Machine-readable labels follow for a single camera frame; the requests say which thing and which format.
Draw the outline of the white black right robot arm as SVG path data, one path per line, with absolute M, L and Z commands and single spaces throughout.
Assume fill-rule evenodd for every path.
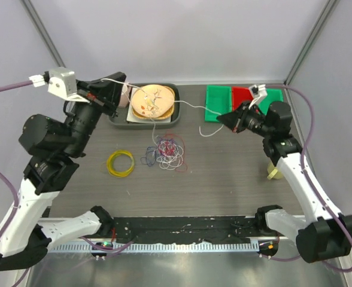
M 308 263 L 349 255 L 352 215 L 343 215 L 322 189 L 300 143 L 290 133 L 292 119 L 285 102 L 272 102 L 266 114 L 244 102 L 236 110 L 217 116 L 235 133 L 249 130 L 263 138 L 264 153 L 289 183 L 305 216 L 299 219 L 277 205 L 260 207 L 254 227 L 261 236 L 274 231 L 286 236 Z

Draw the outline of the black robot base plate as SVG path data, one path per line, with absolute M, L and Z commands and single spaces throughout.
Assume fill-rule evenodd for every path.
M 114 229 L 117 242 L 136 244 L 249 243 L 277 235 L 246 216 L 115 217 Z

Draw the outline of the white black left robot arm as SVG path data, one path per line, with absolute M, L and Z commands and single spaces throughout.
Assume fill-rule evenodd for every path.
M 14 202 L 0 223 L 0 271 L 23 270 L 40 262 L 53 248 L 76 238 L 111 234 L 114 221 L 100 206 L 57 224 L 40 218 L 78 169 L 76 158 L 84 149 L 102 114 L 116 114 L 123 72 L 93 81 L 80 81 L 69 69 L 59 67 L 31 76 L 25 85 L 47 86 L 48 92 L 72 103 L 65 121 L 42 114 L 30 116 L 19 143 L 31 156 Z

